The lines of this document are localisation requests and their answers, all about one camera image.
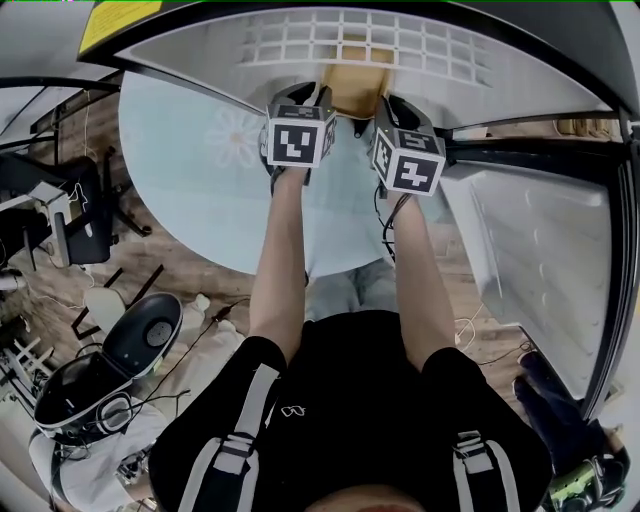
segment refrigerator door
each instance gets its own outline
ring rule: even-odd
[[[441,183],[478,291],[597,415],[635,300],[637,199],[621,144],[453,142]]]

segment white grid panel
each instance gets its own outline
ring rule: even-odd
[[[364,60],[343,58],[344,47],[365,48]],[[376,48],[393,52],[393,63],[376,62],[371,52]],[[411,16],[299,9],[250,16],[238,65],[348,63],[491,88],[492,56],[486,48],[486,40],[472,32]]]

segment black t-shirt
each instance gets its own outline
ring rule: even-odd
[[[459,432],[471,430],[506,451],[523,512],[542,500],[551,478],[547,450],[479,367],[448,348],[420,373],[406,358],[398,315],[364,311],[306,323],[289,368],[269,340],[245,340],[152,451],[151,483],[167,512],[178,509],[204,444],[233,432],[260,363],[281,378],[267,400],[268,426],[256,440],[256,512],[302,511],[364,484],[393,486],[427,511],[456,511],[452,446]]]

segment floor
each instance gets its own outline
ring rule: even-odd
[[[66,120],[61,127],[61,161],[83,155],[85,151],[95,158],[94,152],[101,156],[104,150],[112,145],[117,150],[112,159],[114,183],[128,179],[119,143],[117,109],[118,95],[113,95],[91,106],[86,125],[87,150],[84,147],[86,111],[81,111]],[[53,159],[52,147],[46,143],[32,147],[31,152],[39,160],[51,162]],[[223,305],[250,294],[252,276],[216,265],[176,241],[158,224],[136,195],[135,190],[128,193],[124,201],[124,210],[132,214],[139,224],[150,226],[153,234],[142,239],[124,229],[122,225],[117,225],[116,231],[120,235],[120,242],[112,248],[111,259],[105,264],[92,265],[88,269],[95,279],[96,286],[103,284],[118,268],[123,268],[125,273],[118,280],[116,289],[122,294],[124,300],[128,301],[133,298],[156,267],[162,264],[165,270],[153,290],[169,291],[183,301],[193,300],[199,292],[204,293],[212,300],[208,311],[209,317]],[[508,354],[493,364],[483,365],[482,370],[489,384],[519,414],[523,415],[522,408],[511,393],[511,382],[519,373],[516,359],[521,353],[518,347],[525,341],[524,335],[518,328],[499,325],[486,308],[481,308],[482,303],[455,224],[430,224],[429,232],[455,317],[470,319],[477,313],[474,320],[476,337],[466,353],[479,363]],[[44,247],[51,250],[52,245]],[[50,259],[44,251],[36,251],[35,255],[38,266],[38,271],[35,273],[27,271],[24,255],[18,254],[10,260],[11,266],[26,274],[29,289],[5,296],[4,303],[0,304],[0,320],[6,320],[15,314],[23,314],[32,326],[32,336],[40,336],[42,339],[40,349],[53,346],[55,353],[52,362],[54,365],[60,365],[72,359],[81,346],[70,326],[81,310],[83,293],[91,285],[92,280],[78,267],[56,268],[53,265],[56,262],[55,256]],[[69,309],[49,298],[42,298],[45,295],[55,298],[66,306],[73,305],[76,308]],[[247,303],[235,308],[230,319],[240,332],[246,333]],[[85,322],[83,327],[89,325],[90,323]],[[458,321],[456,325],[457,329],[461,330],[467,323]],[[466,345],[470,336],[471,329],[467,328],[461,334],[461,346]],[[175,346],[165,364],[172,365],[185,350],[186,346]]]

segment jeans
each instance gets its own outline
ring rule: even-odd
[[[514,391],[522,403],[531,426],[551,453],[557,475],[574,469],[584,459],[602,454],[606,443],[597,421],[586,423],[575,400],[562,387],[538,352],[523,356],[526,370],[539,393],[523,378],[516,379]]]
[[[370,309],[398,312],[395,269],[385,260],[319,277],[307,287],[305,320]]]

